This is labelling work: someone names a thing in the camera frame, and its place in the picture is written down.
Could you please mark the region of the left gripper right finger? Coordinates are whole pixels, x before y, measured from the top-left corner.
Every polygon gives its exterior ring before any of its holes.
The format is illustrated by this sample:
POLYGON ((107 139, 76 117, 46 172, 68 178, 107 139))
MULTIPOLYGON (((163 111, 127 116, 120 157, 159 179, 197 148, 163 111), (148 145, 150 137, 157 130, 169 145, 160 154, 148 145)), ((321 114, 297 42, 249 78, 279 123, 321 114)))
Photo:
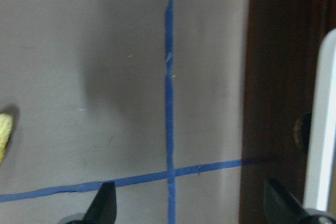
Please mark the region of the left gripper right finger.
POLYGON ((303 223, 310 218, 302 204, 276 179, 265 181, 264 213, 272 224, 303 223))

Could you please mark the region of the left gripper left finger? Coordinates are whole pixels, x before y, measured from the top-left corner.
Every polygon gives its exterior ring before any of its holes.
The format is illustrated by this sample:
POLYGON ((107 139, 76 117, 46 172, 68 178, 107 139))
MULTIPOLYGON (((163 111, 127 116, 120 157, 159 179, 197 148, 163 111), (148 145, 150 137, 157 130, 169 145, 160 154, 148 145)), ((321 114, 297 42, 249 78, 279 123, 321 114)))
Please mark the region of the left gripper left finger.
POLYGON ((114 224, 117 217, 115 183, 103 183, 88 208, 82 222, 114 224))

